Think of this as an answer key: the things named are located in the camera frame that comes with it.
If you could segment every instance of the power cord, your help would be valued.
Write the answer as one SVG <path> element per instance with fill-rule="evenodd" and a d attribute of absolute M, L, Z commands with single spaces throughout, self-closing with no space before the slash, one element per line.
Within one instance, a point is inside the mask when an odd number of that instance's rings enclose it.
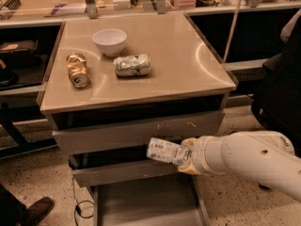
<path fill-rule="evenodd" d="M 74 178 L 72 178 L 72 186 L 73 186 L 73 197 L 74 199 L 76 200 L 76 197 L 75 197 L 75 187 L 74 187 Z M 84 218 L 84 219 L 87 219 L 87 218 L 92 218 L 93 217 L 93 213 L 91 215 L 88 215 L 88 216 L 83 216 L 82 213 L 82 209 L 80 207 L 81 204 L 83 203 L 91 203 L 93 206 L 94 206 L 94 202 L 92 201 L 89 201 L 89 200 L 84 200 L 84 201 L 81 201 L 81 202 L 78 202 L 76 200 L 76 205 L 75 205 L 75 208 L 74 208 L 74 221 L 75 221 L 75 225 L 78 226 L 78 222 L 77 222 L 77 219 L 76 219 L 76 214 L 81 217 L 81 218 Z"/>

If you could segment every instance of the can lying on its side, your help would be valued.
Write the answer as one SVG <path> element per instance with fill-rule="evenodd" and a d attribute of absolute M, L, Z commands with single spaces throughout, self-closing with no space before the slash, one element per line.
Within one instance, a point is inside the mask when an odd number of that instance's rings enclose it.
<path fill-rule="evenodd" d="M 147 75 L 151 71 L 151 61 L 148 55 L 120 56 L 114 59 L 115 73 L 118 76 Z"/>
<path fill-rule="evenodd" d="M 68 55 L 67 67 L 69 79 L 75 87 L 82 88 L 89 83 L 87 61 L 82 54 L 72 53 Z"/>

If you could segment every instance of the speckled floor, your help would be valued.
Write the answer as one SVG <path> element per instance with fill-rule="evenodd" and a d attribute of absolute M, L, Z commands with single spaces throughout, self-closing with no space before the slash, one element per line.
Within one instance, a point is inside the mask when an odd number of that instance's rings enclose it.
<path fill-rule="evenodd" d="M 20 127 L 27 137 L 43 137 L 50 133 L 45 121 Z M 260 129 L 249 106 L 241 106 L 226 109 L 218 135 Z M 0 142 L 6 146 L 11 143 L 4 132 L 1 132 Z M 0 182 L 28 206 L 42 196 L 54 199 L 54 209 L 40 226 L 76 225 L 76 202 L 92 200 L 85 188 L 73 183 L 68 157 L 57 147 L 0 160 Z M 237 175 L 199 176 L 198 188 L 212 226 L 301 224 L 300 202 L 275 190 L 262 191 L 256 183 Z M 91 209 L 88 203 L 84 207 Z M 93 218 L 77 217 L 77 220 L 78 225 L 93 225 Z"/>

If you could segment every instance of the black chair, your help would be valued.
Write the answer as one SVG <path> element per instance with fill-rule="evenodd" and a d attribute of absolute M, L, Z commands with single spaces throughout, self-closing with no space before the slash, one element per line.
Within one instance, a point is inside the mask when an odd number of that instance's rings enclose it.
<path fill-rule="evenodd" d="M 301 17 L 281 55 L 267 68 L 254 92 L 252 113 L 266 129 L 287 136 L 301 157 Z"/>

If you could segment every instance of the drawer front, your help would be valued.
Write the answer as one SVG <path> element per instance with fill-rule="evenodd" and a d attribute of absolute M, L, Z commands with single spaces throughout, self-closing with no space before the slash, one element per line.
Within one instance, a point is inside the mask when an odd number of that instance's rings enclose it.
<path fill-rule="evenodd" d="M 178 171 L 173 165 L 143 160 L 93 169 L 77 169 L 73 171 L 73 177 L 79 186 L 87 187 L 169 175 L 176 172 Z"/>
<path fill-rule="evenodd" d="M 210 111 L 54 131 L 53 135 L 65 154 L 91 153 L 148 144 L 151 137 L 182 140 L 214 135 L 223 117 L 222 111 Z"/>

